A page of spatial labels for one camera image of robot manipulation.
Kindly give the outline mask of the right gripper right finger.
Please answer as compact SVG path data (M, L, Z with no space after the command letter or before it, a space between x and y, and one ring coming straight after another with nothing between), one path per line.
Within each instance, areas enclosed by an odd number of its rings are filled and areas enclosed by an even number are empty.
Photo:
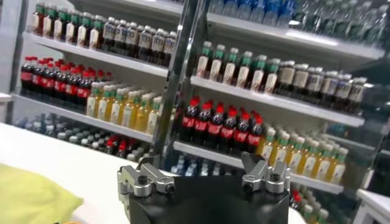
M290 191L291 171L285 162L277 161L271 166L262 156L249 152L241 153L241 162L246 171L241 185L246 192L265 189L271 194L282 194Z

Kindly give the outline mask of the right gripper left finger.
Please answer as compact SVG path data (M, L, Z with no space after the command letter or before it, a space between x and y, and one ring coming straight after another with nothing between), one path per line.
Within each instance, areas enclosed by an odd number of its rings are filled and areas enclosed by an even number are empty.
M148 197L155 189L161 194L172 194L175 182L150 163L140 165L139 169L122 166L117 172L118 194L125 196L133 193L136 197Z

